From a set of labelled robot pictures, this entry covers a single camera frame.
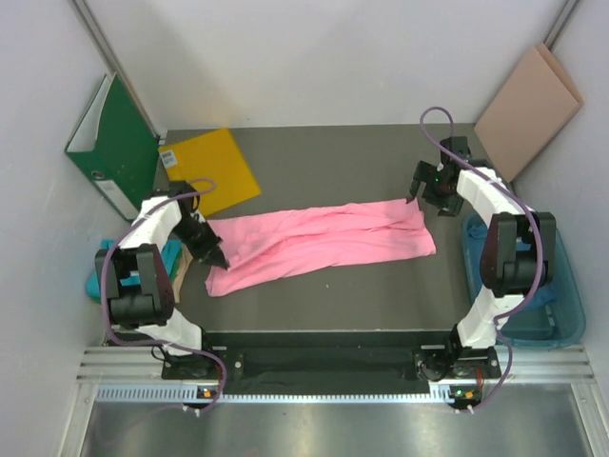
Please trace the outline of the pink t shirt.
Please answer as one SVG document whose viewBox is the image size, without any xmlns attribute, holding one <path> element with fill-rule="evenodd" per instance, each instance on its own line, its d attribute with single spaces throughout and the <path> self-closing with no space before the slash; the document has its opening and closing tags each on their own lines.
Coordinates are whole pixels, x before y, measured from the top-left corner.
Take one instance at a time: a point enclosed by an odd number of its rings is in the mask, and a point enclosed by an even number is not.
<svg viewBox="0 0 609 457">
<path fill-rule="evenodd" d="M 437 252 L 413 200 L 348 203 L 215 220 L 229 268 L 212 268 L 211 297 L 331 267 L 410 260 Z"/>
</svg>

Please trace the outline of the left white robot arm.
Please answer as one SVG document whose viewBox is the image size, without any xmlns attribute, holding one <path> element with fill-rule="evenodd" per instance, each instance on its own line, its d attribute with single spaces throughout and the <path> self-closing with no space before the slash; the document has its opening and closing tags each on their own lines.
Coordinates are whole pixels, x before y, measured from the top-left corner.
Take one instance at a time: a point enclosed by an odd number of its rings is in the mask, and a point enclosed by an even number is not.
<svg viewBox="0 0 609 457">
<path fill-rule="evenodd" d="M 128 231 L 108 249 L 95 255 L 100 304 L 109 339 L 124 341 L 113 328 L 146 335 L 142 346 L 164 347 L 183 356 L 183 366 L 195 377 L 206 377 L 215 369 L 214 352 L 204 347 L 204 331 L 175 308 L 175 297 L 161 252 L 175 236 L 193 259 L 222 269 L 229 262 L 222 252 L 222 238 L 198 210 L 201 197 L 214 191 L 209 178 L 172 181 L 167 189 L 156 189 L 142 203 Z"/>
</svg>

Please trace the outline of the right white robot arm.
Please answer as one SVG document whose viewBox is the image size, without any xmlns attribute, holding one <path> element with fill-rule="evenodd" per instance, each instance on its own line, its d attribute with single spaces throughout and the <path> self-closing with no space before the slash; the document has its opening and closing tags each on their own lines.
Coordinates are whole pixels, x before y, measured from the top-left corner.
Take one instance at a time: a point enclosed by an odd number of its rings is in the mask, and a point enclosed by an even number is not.
<svg viewBox="0 0 609 457">
<path fill-rule="evenodd" d="M 443 355 L 446 369 L 463 377 L 478 366 L 477 350 L 495 345 L 508 314 L 553 279 L 556 219 L 518 202 L 486 162 L 471 159 L 464 136 L 441 140 L 440 150 L 438 165 L 421 161 L 416 166 L 407 200 L 420 194 L 440 216 L 456 216 L 468 203 L 486 227 L 481 290 L 456 324 L 458 343 Z"/>
</svg>

